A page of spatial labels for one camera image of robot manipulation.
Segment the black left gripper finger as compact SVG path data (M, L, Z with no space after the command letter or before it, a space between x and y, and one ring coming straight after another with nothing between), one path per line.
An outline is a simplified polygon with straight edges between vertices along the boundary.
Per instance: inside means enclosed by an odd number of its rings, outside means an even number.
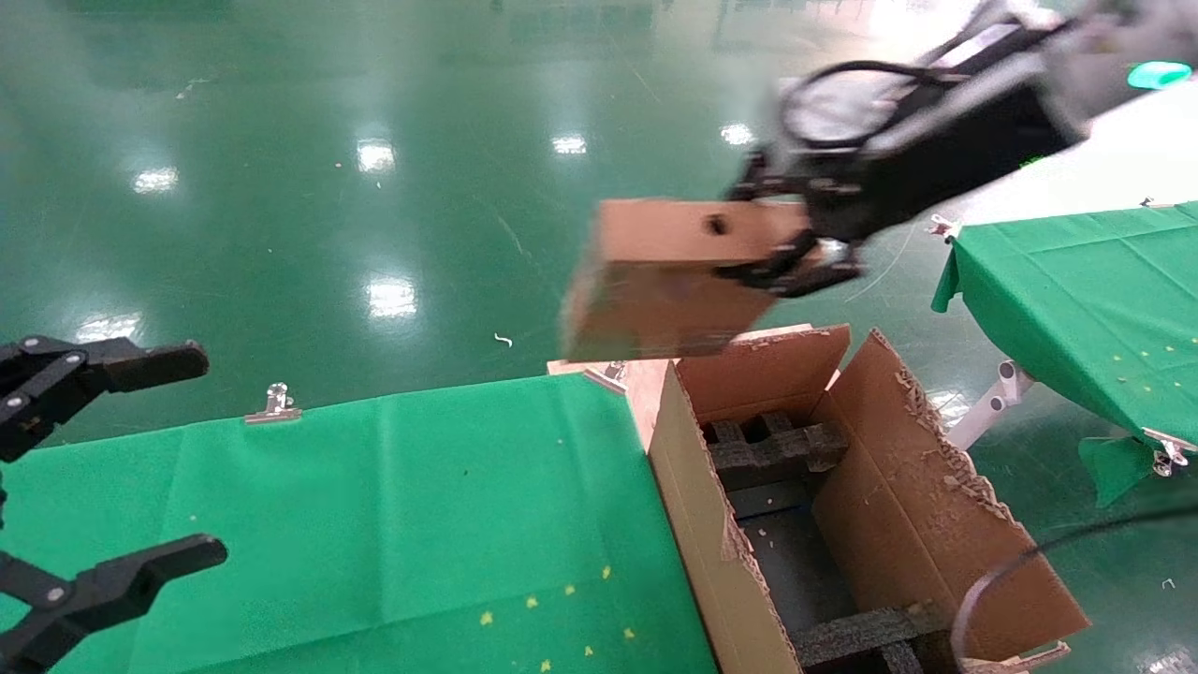
M218 538L190 535L95 564L73 579L1 554L4 595L28 611L1 636L5 673L47 673L81 640L149 613L174 579L226 561Z
M200 344L140 348L128 338L69 344L34 334L1 348L1 459L20 461L95 397L201 378Z

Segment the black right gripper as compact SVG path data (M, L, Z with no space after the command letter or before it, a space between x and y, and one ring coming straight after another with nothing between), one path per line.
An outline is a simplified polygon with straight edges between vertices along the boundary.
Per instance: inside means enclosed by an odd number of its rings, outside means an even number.
M728 188L731 204L806 204L813 233L804 229L766 259L719 266L714 277L778 299L851 283L863 274L853 242L1078 141L1078 115L1042 81L976 81L951 90L937 107L904 119L863 148L822 156L749 150Z

